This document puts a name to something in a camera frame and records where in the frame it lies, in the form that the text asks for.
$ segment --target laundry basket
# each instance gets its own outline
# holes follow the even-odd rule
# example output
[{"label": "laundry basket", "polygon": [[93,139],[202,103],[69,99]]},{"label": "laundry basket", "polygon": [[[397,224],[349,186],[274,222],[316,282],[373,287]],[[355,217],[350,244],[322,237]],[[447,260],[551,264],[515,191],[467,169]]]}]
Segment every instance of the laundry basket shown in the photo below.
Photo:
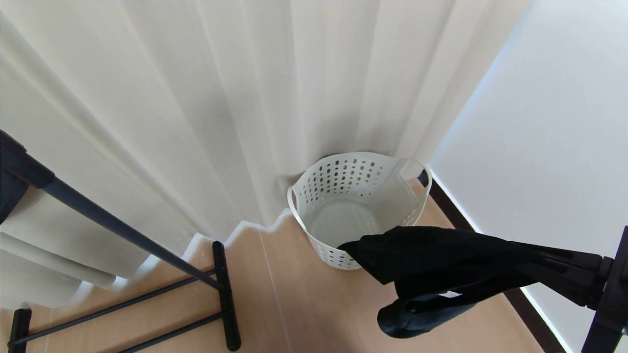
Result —
[{"label": "laundry basket", "polygon": [[[417,179],[423,171],[425,188]],[[288,205],[321,260],[338,269],[358,269],[337,247],[397,225],[413,225],[431,180],[430,169],[411,158],[368,152],[332,155],[309,167],[288,189]]]}]

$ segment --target curtain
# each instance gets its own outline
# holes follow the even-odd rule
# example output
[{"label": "curtain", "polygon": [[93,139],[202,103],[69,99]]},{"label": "curtain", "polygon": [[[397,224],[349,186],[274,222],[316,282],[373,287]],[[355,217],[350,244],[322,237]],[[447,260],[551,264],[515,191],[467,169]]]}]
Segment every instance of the curtain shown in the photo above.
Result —
[{"label": "curtain", "polygon": [[[326,155],[427,161],[526,5],[3,1],[0,127],[180,255],[272,224]],[[122,277],[146,259],[33,193],[8,236]]]}]

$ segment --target wooden floor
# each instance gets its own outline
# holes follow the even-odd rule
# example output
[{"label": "wooden floor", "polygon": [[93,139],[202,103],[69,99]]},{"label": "wooden floor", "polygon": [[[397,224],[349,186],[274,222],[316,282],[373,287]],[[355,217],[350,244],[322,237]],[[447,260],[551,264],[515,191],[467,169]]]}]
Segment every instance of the wooden floor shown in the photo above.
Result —
[{"label": "wooden floor", "polygon": [[[451,227],[431,199],[421,225]],[[242,336],[240,352],[525,352],[540,346],[504,295],[434,331],[412,339],[392,339],[379,330],[377,311],[396,299],[393,285],[382,286],[364,270],[341,271],[320,261],[292,217],[271,233],[246,229],[227,248],[229,275]],[[211,243],[202,243],[192,263],[212,267]],[[94,288],[80,305],[50,310],[34,307],[32,332],[127,300],[184,278],[159,263],[150,274],[121,292]],[[157,296],[70,329],[36,339],[29,353],[117,352],[220,310],[218,294],[201,283]],[[2,347],[11,312],[2,312]],[[142,352],[228,352],[222,322],[212,322]]]}]

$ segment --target clothes rack base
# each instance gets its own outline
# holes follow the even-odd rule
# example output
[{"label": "clothes rack base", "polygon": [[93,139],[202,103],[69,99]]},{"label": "clothes rack base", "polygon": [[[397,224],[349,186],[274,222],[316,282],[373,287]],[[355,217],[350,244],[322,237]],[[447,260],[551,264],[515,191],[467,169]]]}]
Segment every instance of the clothes rack base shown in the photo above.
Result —
[{"label": "clothes rack base", "polygon": [[[227,271],[225,249],[222,243],[216,241],[212,244],[212,250],[214,253],[214,269],[206,272],[199,270],[179,258],[177,255],[169,252],[163,246],[160,246],[150,238],[138,232],[130,225],[124,223],[116,216],[110,214],[108,211],[98,206],[78,191],[74,190],[70,185],[67,185],[58,179],[51,170],[28,155],[24,146],[19,144],[15,139],[2,130],[0,130],[0,167],[5,175],[11,175],[19,179],[18,181],[21,181],[24,187],[35,187],[45,191],[52,197],[63,202],[65,205],[81,213],[83,216],[110,230],[115,235],[137,245],[151,254],[154,254],[161,260],[191,276],[188,279],[173,283],[172,285],[165,286],[150,293],[113,305],[109,308],[99,310],[84,317],[80,317],[33,334],[28,333],[32,314],[31,310],[18,309],[13,315],[13,326],[11,327],[11,336],[8,342],[9,353],[26,353],[26,345],[33,339],[67,329],[82,322],[126,308],[129,305],[148,300],[154,296],[177,289],[196,280],[218,290],[220,296],[220,312],[168,332],[167,334],[160,335],[159,337],[155,337],[147,340],[146,342],[124,349],[120,351],[120,353],[137,352],[218,319],[222,319],[223,322],[227,348],[231,351],[235,351],[240,348],[240,333],[237,326],[236,311],[234,308],[234,300],[229,281],[229,273]],[[23,191],[24,190],[16,190],[16,192],[11,193],[11,190],[3,190],[3,197],[11,193],[12,195],[10,196],[17,195],[17,198],[19,199],[24,194]],[[17,202],[11,202],[11,208],[13,208],[16,203]],[[11,210],[0,211],[0,214],[8,215]],[[212,274],[216,275],[216,279],[210,277]]]}]

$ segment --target black fabric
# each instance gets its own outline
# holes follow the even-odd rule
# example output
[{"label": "black fabric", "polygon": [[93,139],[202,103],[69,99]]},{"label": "black fabric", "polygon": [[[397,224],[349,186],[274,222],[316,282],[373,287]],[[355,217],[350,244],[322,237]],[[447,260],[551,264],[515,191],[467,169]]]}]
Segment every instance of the black fabric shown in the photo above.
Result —
[{"label": "black fabric", "polygon": [[[377,322],[395,338],[429,332],[484,299],[535,283],[516,266],[542,259],[513,242],[438,227],[396,227],[339,249],[380,283],[394,281],[399,299],[379,310]],[[440,295],[448,291],[460,295]]]},{"label": "black fabric", "polygon": [[28,184],[7,170],[0,170],[0,224],[18,204]]}]

